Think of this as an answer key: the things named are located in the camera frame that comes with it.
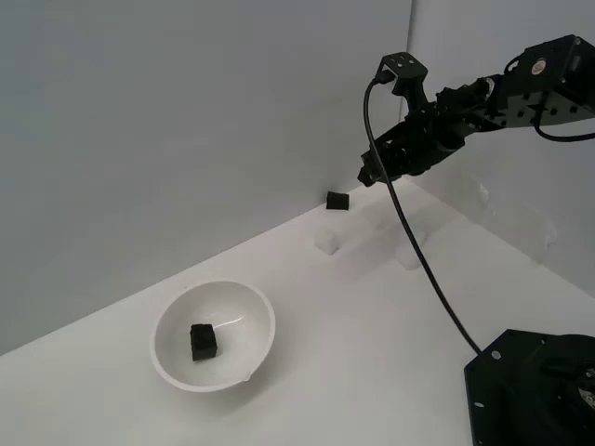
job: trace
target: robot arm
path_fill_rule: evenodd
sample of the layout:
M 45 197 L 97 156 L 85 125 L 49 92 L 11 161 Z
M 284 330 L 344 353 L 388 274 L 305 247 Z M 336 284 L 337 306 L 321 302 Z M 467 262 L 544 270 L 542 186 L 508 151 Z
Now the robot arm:
M 595 117 L 595 47 L 574 35 L 527 48 L 503 74 L 445 88 L 434 102 L 428 102 L 423 88 L 428 69 L 410 54 L 385 56 L 380 74 L 396 79 L 392 94 L 404 97 L 409 108 L 404 121 L 376 138 L 391 180 L 426 172 L 474 133 L 533 127 L 542 137 L 560 142 L 595 138 L 552 137 L 541 130 L 542 125 Z M 372 186 L 381 180 L 377 165 L 370 151 L 362 160 L 358 179 Z

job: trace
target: white bowl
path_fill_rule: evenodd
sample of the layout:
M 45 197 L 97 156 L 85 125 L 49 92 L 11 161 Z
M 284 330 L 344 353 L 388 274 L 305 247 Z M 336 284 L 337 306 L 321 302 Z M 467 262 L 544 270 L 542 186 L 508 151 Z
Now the white bowl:
M 210 323 L 218 351 L 192 361 L 190 329 Z M 239 282 L 205 282 L 177 296 L 155 324 L 152 363 L 165 381 L 190 392 L 214 392 L 250 379 L 275 336 L 271 303 L 258 289 Z

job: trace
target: black cube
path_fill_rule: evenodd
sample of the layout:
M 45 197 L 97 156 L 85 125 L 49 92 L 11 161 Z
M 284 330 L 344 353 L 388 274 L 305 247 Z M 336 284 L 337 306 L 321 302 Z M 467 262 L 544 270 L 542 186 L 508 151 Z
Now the black cube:
M 326 194 L 326 209 L 349 211 L 350 195 L 348 193 L 328 192 Z
M 193 325 L 190 329 L 190 341 L 193 361 L 208 360 L 217 355 L 217 339 L 210 323 Z

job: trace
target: small black block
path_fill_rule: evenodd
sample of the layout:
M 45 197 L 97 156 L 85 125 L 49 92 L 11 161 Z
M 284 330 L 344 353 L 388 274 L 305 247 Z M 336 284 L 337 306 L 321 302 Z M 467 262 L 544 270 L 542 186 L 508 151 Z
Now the small black block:
M 328 192 L 326 194 L 326 209 L 349 211 L 350 195 L 348 193 Z
M 208 360 L 217 355 L 217 339 L 210 323 L 193 325 L 190 329 L 190 341 L 193 361 Z

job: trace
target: bowl rim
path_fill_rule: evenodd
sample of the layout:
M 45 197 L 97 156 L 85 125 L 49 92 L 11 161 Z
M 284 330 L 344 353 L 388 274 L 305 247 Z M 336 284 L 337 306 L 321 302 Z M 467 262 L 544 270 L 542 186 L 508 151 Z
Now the bowl rim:
M 258 364 L 254 367 L 254 370 L 250 371 L 250 373 L 247 375 L 246 378 L 237 379 L 237 380 L 230 381 L 228 383 L 217 384 L 214 386 L 192 386 L 190 384 L 182 383 L 178 379 L 174 378 L 171 374 L 166 372 L 164 367 L 161 365 L 161 362 L 157 358 L 157 352 L 155 350 L 155 338 L 157 336 L 157 328 L 159 327 L 159 323 L 161 322 L 162 318 L 165 316 L 165 313 L 174 304 L 174 302 L 176 302 L 180 297 L 182 297 L 183 295 L 185 295 L 186 293 L 188 293 L 189 291 L 191 291 L 195 288 L 198 288 L 200 286 L 204 286 L 204 285 L 207 285 L 210 283 L 217 283 L 217 282 L 229 282 L 229 283 L 236 283 L 238 285 L 242 285 L 242 286 L 248 288 L 249 290 L 251 290 L 252 292 L 256 293 L 260 297 L 260 300 L 265 305 L 265 307 L 267 308 L 267 312 L 269 313 L 269 321 L 271 322 L 271 326 L 269 328 L 269 337 L 267 339 L 267 345 L 265 346 L 265 348 L 261 354 L 261 357 L 259 358 Z M 254 285 L 251 285 L 246 282 L 240 282 L 235 279 L 227 279 L 227 278 L 216 278 L 216 279 L 198 281 L 191 285 L 185 286 L 181 292 L 177 293 L 173 298 L 171 298 L 169 300 L 167 305 L 165 305 L 164 309 L 159 313 L 159 317 L 157 318 L 157 320 L 155 321 L 155 324 L 153 325 L 152 334 L 151 334 L 150 352 L 151 352 L 152 365 L 155 368 L 155 370 L 157 371 L 157 373 L 159 375 L 161 375 L 161 377 L 164 378 L 164 380 L 166 382 L 168 382 L 169 384 L 171 384 L 174 387 L 177 387 L 181 390 L 186 390 L 186 391 L 195 392 L 195 393 L 215 392 L 217 390 L 222 390 L 224 388 L 235 386 L 237 384 L 240 384 L 240 383 L 250 379 L 252 374 L 258 369 L 258 367 L 260 367 L 260 364 L 262 364 L 262 362 L 264 362 L 264 360 L 269 355 L 269 351 L 271 351 L 271 347 L 272 347 L 272 340 L 275 337 L 275 331 L 276 331 L 275 313 L 272 310 L 271 302 L 265 296 L 265 294 L 262 291 L 260 291 L 257 287 L 255 287 Z

